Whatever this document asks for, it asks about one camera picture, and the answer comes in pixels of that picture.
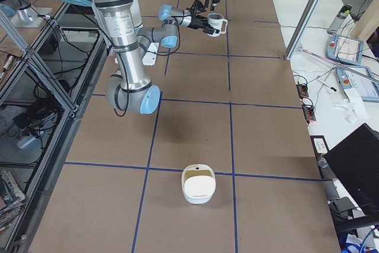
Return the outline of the white ribbed mug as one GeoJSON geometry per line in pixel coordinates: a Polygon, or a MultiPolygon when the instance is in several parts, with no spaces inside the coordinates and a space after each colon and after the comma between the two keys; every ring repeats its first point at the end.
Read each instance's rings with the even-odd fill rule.
{"type": "Polygon", "coordinates": [[[223,15],[218,13],[210,13],[207,16],[207,22],[214,31],[209,34],[210,37],[218,37],[221,34],[226,34],[228,20],[223,15]]]}

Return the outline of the orange circuit board far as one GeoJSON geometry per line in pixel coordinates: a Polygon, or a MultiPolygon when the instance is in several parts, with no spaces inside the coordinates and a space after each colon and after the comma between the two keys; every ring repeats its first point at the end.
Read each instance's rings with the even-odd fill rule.
{"type": "Polygon", "coordinates": [[[307,84],[297,84],[296,87],[297,87],[298,96],[300,98],[308,98],[309,97],[307,84]]]}

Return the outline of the orange circuit board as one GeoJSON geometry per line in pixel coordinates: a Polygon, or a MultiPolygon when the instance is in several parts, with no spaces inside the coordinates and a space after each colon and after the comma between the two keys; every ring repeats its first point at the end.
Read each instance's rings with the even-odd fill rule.
{"type": "Polygon", "coordinates": [[[316,121],[316,116],[315,116],[315,108],[314,105],[309,105],[309,104],[302,104],[302,110],[304,114],[304,119],[307,123],[312,123],[316,121]]]}
{"type": "Polygon", "coordinates": [[[307,84],[297,84],[296,87],[297,87],[298,96],[300,98],[308,98],[309,97],[307,84]]]}

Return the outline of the grey water bottle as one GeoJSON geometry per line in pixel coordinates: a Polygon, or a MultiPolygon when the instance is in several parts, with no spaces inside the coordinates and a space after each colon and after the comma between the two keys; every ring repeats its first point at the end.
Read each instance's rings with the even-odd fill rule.
{"type": "Polygon", "coordinates": [[[351,9],[352,9],[352,6],[349,4],[344,4],[342,6],[342,8],[337,13],[336,17],[330,24],[329,28],[327,29],[327,33],[329,35],[333,35],[337,33],[337,31],[341,28],[347,16],[350,14],[351,9]]]}

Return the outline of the orange circuit board near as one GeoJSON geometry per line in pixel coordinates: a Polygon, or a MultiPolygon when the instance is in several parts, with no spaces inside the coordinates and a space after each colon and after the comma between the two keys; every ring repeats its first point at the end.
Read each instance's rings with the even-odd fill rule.
{"type": "Polygon", "coordinates": [[[316,116],[315,116],[315,108],[314,105],[309,105],[309,104],[302,104],[302,110],[304,114],[304,119],[307,123],[312,123],[316,121],[316,116]]]}

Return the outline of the teach pendant far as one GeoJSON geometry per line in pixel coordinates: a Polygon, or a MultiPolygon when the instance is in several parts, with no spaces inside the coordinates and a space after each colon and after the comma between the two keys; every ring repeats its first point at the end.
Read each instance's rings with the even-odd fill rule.
{"type": "Polygon", "coordinates": [[[363,49],[362,40],[335,34],[327,44],[326,57],[347,65],[360,66],[363,49]]]}

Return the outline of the teach pendant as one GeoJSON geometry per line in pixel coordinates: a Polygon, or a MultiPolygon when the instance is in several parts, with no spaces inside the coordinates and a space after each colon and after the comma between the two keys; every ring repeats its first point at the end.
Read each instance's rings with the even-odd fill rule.
{"type": "Polygon", "coordinates": [[[343,89],[355,88],[365,102],[378,102],[378,84],[358,75],[359,73],[373,78],[374,74],[368,66],[351,67],[351,72],[340,67],[336,68],[336,76],[343,89]]]}
{"type": "Polygon", "coordinates": [[[347,65],[360,66],[363,49],[362,40],[335,34],[327,44],[326,57],[347,65]]]}

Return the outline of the white lidded container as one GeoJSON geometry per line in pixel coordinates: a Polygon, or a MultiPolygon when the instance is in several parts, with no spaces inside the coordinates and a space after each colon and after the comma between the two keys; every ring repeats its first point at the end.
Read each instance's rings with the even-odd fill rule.
{"type": "Polygon", "coordinates": [[[206,164],[187,166],[181,175],[181,188],[187,202],[207,203],[216,191],[216,177],[213,169],[206,164]]]}

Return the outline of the white label card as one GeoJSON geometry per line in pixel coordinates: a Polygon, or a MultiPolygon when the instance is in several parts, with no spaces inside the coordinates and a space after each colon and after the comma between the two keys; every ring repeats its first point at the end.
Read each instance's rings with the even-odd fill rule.
{"type": "Polygon", "coordinates": [[[322,137],[315,137],[313,141],[317,153],[323,154],[328,152],[327,144],[325,144],[325,141],[322,137]]]}

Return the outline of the teach pendant near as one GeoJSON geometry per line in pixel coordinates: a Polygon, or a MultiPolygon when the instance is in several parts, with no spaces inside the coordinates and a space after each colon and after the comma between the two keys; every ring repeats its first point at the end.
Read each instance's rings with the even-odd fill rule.
{"type": "Polygon", "coordinates": [[[340,67],[336,68],[336,76],[343,89],[355,88],[365,102],[378,102],[378,84],[358,75],[359,73],[373,78],[374,74],[368,66],[351,67],[351,72],[340,67]]]}

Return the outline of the black laptop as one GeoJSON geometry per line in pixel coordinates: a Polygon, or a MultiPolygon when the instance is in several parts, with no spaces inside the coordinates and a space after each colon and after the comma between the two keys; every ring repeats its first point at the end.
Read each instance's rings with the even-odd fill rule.
{"type": "Polygon", "coordinates": [[[378,213],[378,132],[360,125],[325,160],[363,212],[378,213]]]}

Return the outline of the white power strip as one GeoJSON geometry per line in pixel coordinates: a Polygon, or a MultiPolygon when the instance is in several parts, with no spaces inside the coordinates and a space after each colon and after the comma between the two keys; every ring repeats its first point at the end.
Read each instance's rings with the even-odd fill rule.
{"type": "Polygon", "coordinates": [[[37,140],[37,136],[33,136],[32,134],[28,136],[21,136],[20,139],[17,142],[17,147],[19,149],[24,149],[31,143],[33,143],[35,140],[37,140]]]}

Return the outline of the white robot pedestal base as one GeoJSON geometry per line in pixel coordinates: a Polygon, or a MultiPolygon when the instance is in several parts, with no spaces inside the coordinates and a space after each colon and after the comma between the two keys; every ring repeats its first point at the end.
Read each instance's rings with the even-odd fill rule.
{"type": "Polygon", "coordinates": [[[154,66],[158,57],[159,43],[150,43],[147,52],[143,56],[144,66],[154,66]]]}

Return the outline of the aluminium frame post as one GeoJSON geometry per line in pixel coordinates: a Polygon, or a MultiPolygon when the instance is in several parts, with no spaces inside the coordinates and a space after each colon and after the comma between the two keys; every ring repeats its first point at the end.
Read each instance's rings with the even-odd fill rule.
{"type": "Polygon", "coordinates": [[[291,40],[288,44],[288,47],[284,53],[285,60],[291,60],[293,54],[295,53],[296,48],[299,47],[301,39],[304,36],[306,28],[312,18],[312,15],[316,11],[316,8],[319,2],[320,0],[308,0],[307,5],[296,26],[294,34],[292,35],[291,40]]]}

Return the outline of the aluminium table frame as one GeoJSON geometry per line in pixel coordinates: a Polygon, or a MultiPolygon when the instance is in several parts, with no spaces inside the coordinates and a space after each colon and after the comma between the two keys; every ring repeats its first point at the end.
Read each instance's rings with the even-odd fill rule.
{"type": "Polygon", "coordinates": [[[31,26],[1,16],[1,251],[23,251],[43,185],[56,176],[104,65],[89,8],[37,9],[31,26]],[[37,140],[24,149],[21,136],[37,140]]]}

